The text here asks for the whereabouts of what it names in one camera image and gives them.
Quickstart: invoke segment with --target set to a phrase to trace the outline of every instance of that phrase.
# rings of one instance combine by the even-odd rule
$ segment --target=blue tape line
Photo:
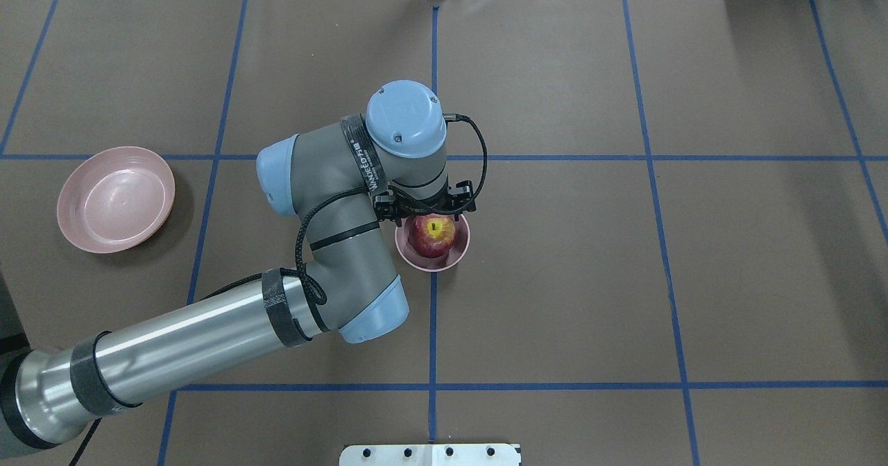
[[[241,14],[237,23],[237,34],[234,37],[234,50],[231,55],[231,66],[228,71],[228,84],[225,88],[225,102],[222,104],[222,117],[219,119],[219,133],[216,135],[216,152],[213,156],[213,166],[210,169],[210,181],[207,184],[207,196],[203,201],[203,216],[200,219],[200,232],[197,236],[197,249],[194,252],[194,264],[191,267],[191,282],[188,285],[188,298],[186,304],[193,304],[194,292],[197,289],[197,277],[200,273],[200,258],[203,256],[203,242],[207,235],[207,223],[210,220],[210,206],[213,201],[213,190],[216,185],[216,173],[219,172],[219,154],[222,151],[222,140],[225,135],[225,121],[228,118],[228,103],[231,101],[231,89],[234,86],[234,72],[237,68],[237,56],[241,46],[241,34],[244,33],[244,19],[247,15],[247,1],[241,0]],[[164,466],[166,462],[167,444],[169,443],[169,431],[172,427],[172,416],[176,409],[176,392],[169,394],[167,405],[167,417],[164,424],[164,435],[161,439],[161,448],[157,455],[157,466]]]
[[[681,383],[440,383],[441,391],[681,390]]]
[[[432,93],[438,94],[438,9],[432,7]]]
[[[70,160],[89,159],[94,154],[0,154],[0,159],[9,160]],[[162,154],[167,160],[235,160],[250,162],[256,154]],[[857,156],[755,156],[755,155],[697,155],[697,154],[654,154],[656,162],[859,162]],[[492,162],[644,162],[644,154],[491,154]],[[863,156],[866,162],[888,162],[888,156]],[[480,155],[453,154],[447,156],[451,162],[479,162]]]
[[[194,253],[194,266],[191,267],[191,283],[188,285],[187,304],[193,304],[197,290],[197,277],[200,274],[200,261],[203,258],[203,243],[207,236],[207,225],[210,221],[210,207],[213,203],[213,192],[216,190],[216,174],[219,172],[222,141],[225,138],[225,123],[228,122],[228,105],[231,102],[231,90],[234,87],[234,74],[237,71],[237,56],[241,49],[241,36],[244,33],[244,20],[247,18],[247,2],[241,0],[241,17],[237,23],[237,35],[234,37],[234,50],[231,54],[231,66],[228,70],[228,84],[225,85],[225,100],[222,103],[222,117],[219,119],[219,133],[216,135],[216,153],[213,155],[213,166],[210,169],[210,181],[207,184],[207,196],[203,201],[203,216],[200,219],[200,232],[197,234],[197,251]]]
[[[176,392],[169,393],[169,401],[167,402],[167,413],[164,419],[164,434],[161,435],[161,449],[157,453],[157,466],[164,466],[166,463],[166,450],[169,446],[169,432],[172,431],[172,415],[176,409]]]
[[[89,159],[90,157],[92,157],[92,154],[3,154],[3,155],[0,155],[0,159],[53,160],[53,162],[59,162],[60,160],[71,160],[71,159]]]
[[[656,162],[856,162],[854,156],[748,156],[656,154]]]
[[[196,383],[179,391],[428,391],[426,383]]]
[[[432,7],[432,93],[438,94],[438,9]],[[438,273],[429,279],[429,442],[438,435]]]
[[[168,162],[211,162],[213,159],[216,159],[216,156],[212,154],[162,154],[165,160]]]
[[[44,46],[46,34],[50,30],[50,23],[53,21],[55,8],[58,0],[53,0],[50,5],[50,11],[46,14],[44,20],[44,28],[40,31],[40,37],[37,38],[37,44],[34,46],[34,53],[31,54],[31,62],[28,63],[28,70],[25,71],[25,77],[22,78],[22,86],[19,87],[19,94],[15,97],[15,103],[12,105],[12,112],[9,114],[9,121],[6,122],[6,130],[3,131],[3,139],[0,140],[0,154],[6,150],[6,143],[9,142],[9,136],[12,134],[12,125],[15,124],[15,117],[19,115],[19,106],[22,105],[22,99],[25,97],[25,90],[28,89],[28,83],[31,81],[31,74],[34,72],[34,66],[37,64],[37,57],[40,55],[40,49]]]
[[[479,162],[480,154],[453,154],[447,156],[451,162]],[[643,162],[644,155],[632,154],[488,154],[492,162]]]
[[[857,161],[860,163],[860,171],[863,172],[863,179],[866,181],[866,190],[869,190],[869,198],[872,199],[873,207],[876,209],[876,218],[879,220],[879,226],[882,227],[882,237],[885,239],[885,243],[888,244],[888,225],[885,225],[885,215],[882,214],[882,206],[879,204],[879,197],[876,196],[876,188],[873,185],[872,179],[869,177],[869,169],[866,167],[866,159],[863,157],[863,150],[860,148],[860,140],[857,139],[854,123],[851,121],[851,113],[848,112],[848,105],[844,100],[842,87],[839,86],[838,77],[835,76],[835,69],[833,68],[832,58],[830,57],[830,49],[827,47],[827,40],[823,36],[821,17],[817,12],[817,3],[815,0],[808,0],[808,2],[811,4],[811,14],[814,17],[814,25],[817,27],[817,37],[821,40],[821,50],[823,51],[823,58],[824,61],[826,61],[827,70],[830,71],[830,78],[835,89],[835,96],[838,97],[838,105],[842,109],[844,123],[846,123],[848,127],[848,135],[851,136],[851,142],[854,144],[854,151],[857,153]]]
[[[231,162],[254,162],[256,154],[219,154],[219,159]]]
[[[429,284],[429,442],[438,435],[438,273],[432,273]]]
[[[711,381],[689,383],[691,390],[748,390],[792,388],[888,388],[888,381]]]
[[[888,380],[813,381],[637,381],[637,383],[436,383],[435,391],[632,391],[632,390],[755,390],[816,388],[888,388]],[[429,391],[427,383],[196,383],[178,391]]]
[[[669,308],[672,310],[672,337],[675,340],[675,352],[678,358],[678,374],[684,386],[682,396],[685,400],[685,421],[688,422],[688,438],[691,446],[691,458],[694,466],[700,465],[700,453],[697,447],[697,428],[694,425],[694,410],[691,406],[691,392],[688,390],[688,369],[685,368],[685,349],[681,342],[681,328],[678,323],[678,306],[675,303],[675,288],[672,285],[672,268],[669,267],[669,250],[666,248],[666,233],[663,229],[663,213],[660,212],[660,194],[657,191],[657,177],[654,173],[654,157],[651,153],[651,140],[647,133],[647,115],[644,114],[644,99],[641,94],[641,78],[638,76],[638,59],[635,58],[635,42],[632,37],[632,21],[629,2],[622,0],[622,14],[626,21],[626,39],[629,43],[629,58],[632,64],[632,80],[635,83],[635,100],[638,102],[638,118],[641,122],[641,137],[644,140],[644,155],[647,156],[647,177],[650,179],[651,195],[654,198],[654,218],[657,223],[657,236],[660,239],[660,258],[663,260],[663,271],[666,274],[666,285],[669,289]]]

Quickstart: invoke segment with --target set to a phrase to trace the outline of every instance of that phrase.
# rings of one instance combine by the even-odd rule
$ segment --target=white mounting plate
[[[494,454],[489,456],[488,449]],[[339,466],[521,466],[518,444],[421,444],[349,446],[339,454]]]

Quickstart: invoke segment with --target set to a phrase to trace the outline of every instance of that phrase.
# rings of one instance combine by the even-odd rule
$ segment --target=pink bowl
[[[169,165],[142,147],[114,147],[85,160],[58,194],[65,238],[89,253],[115,253],[164,224],[176,194]]]
[[[450,248],[447,254],[439,258],[421,257],[421,255],[416,253],[415,249],[407,241],[411,227],[413,227],[413,216],[408,216],[404,219],[403,225],[394,230],[394,245],[398,249],[400,257],[404,258],[404,261],[413,266],[413,268],[429,271],[429,273],[431,271],[444,271],[459,263],[466,255],[472,232],[469,232],[469,222],[466,222],[465,214],[461,214],[459,221],[456,222],[456,240],[453,243],[453,248]]]

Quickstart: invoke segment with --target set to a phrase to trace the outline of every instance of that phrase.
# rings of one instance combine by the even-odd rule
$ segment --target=black power cord
[[[79,462],[80,457],[83,456],[83,452],[86,451],[86,446],[89,445],[89,440],[91,440],[92,435],[95,435],[96,429],[99,427],[99,422],[102,422],[102,418],[93,421],[92,426],[89,426],[89,431],[86,432],[86,436],[83,437],[83,441],[80,442],[80,446],[79,448],[77,448],[77,452],[74,454],[71,462],[67,463],[67,466],[76,466],[77,462]]]
[[[448,123],[452,123],[452,122],[469,123],[469,125],[472,126],[472,129],[475,129],[475,134],[478,135],[478,141],[481,144],[481,154],[482,154],[481,179],[478,181],[478,189],[475,191],[474,194],[472,194],[472,197],[470,197],[469,200],[467,200],[466,203],[463,204],[463,206],[457,207],[457,209],[441,209],[441,208],[431,207],[428,204],[425,204],[424,202],[422,202],[421,200],[416,200],[416,198],[414,198],[410,194],[406,193],[405,191],[400,190],[397,187],[389,185],[389,188],[391,189],[392,192],[394,192],[395,195],[397,195],[397,197],[405,198],[405,200],[407,200],[410,204],[412,204],[413,207],[418,207],[419,209],[421,209],[423,211],[428,211],[429,213],[436,213],[436,214],[460,214],[463,211],[465,211],[467,208],[469,208],[469,206],[473,202],[475,202],[475,198],[478,197],[479,194],[481,194],[481,188],[484,187],[484,180],[488,177],[488,144],[485,143],[484,135],[481,134],[481,130],[478,129],[478,125],[475,124],[475,121],[472,121],[472,118],[470,118],[468,116],[463,116],[462,114],[453,114],[453,115],[445,114],[444,118],[446,119],[446,121]]]
[[[367,188],[365,187],[359,187],[357,189],[339,192],[338,194],[328,198],[327,200],[324,200],[322,203],[317,204],[317,206],[313,207],[308,213],[305,214],[305,216],[302,217],[302,225],[299,225],[299,233],[296,238],[296,267],[295,269],[280,269],[280,275],[287,277],[299,277],[299,280],[302,282],[302,291],[305,293],[305,299],[307,299],[307,301],[313,302],[317,305],[323,305],[327,302],[327,293],[324,292],[323,287],[321,287],[321,284],[319,284],[317,280],[314,279],[314,277],[308,275],[308,271],[305,270],[305,262],[302,261],[302,242],[305,240],[305,232],[308,231],[308,223],[311,223],[311,219],[314,218],[315,214],[317,214],[324,207],[327,207],[330,204],[341,200],[342,198],[366,193]],[[235,287],[243,286],[244,284],[248,284],[260,279],[262,279],[262,274],[254,273],[253,275],[244,277],[243,279],[235,280],[235,282],[232,282],[231,284],[228,284],[227,286],[224,286],[210,293],[203,299],[206,300],[207,298],[221,295],[222,293],[231,291]]]

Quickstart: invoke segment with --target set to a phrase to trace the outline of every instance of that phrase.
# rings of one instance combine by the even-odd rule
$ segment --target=apple
[[[443,257],[453,248],[456,223],[447,214],[420,214],[413,218],[407,241],[420,257]]]

